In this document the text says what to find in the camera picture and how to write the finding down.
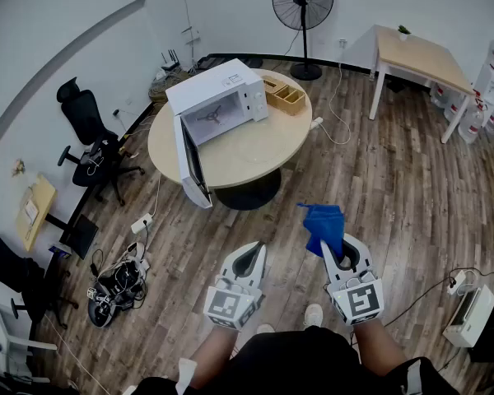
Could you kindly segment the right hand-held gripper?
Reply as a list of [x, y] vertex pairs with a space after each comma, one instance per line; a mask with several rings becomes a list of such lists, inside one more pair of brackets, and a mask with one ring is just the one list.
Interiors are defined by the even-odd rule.
[[383, 285], [370, 270], [372, 260], [368, 247], [352, 235], [344, 234], [343, 255], [349, 259], [350, 270], [361, 273], [348, 279], [348, 270], [341, 269], [330, 246], [323, 240], [320, 246], [329, 276], [327, 291], [343, 322], [354, 326], [378, 318], [384, 311]]

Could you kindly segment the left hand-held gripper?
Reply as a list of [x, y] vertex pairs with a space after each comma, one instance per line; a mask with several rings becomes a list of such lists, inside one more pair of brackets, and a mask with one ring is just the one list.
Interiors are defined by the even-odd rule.
[[260, 308], [264, 295], [259, 288], [264, 276], [267, 248], [263, 243], [246, 244], [230, 253], [223, 263], [223, 275], [249, 277], [249, 287], [218, 276], [209, 286], [203, 313], [214, 324], [241, 330]]

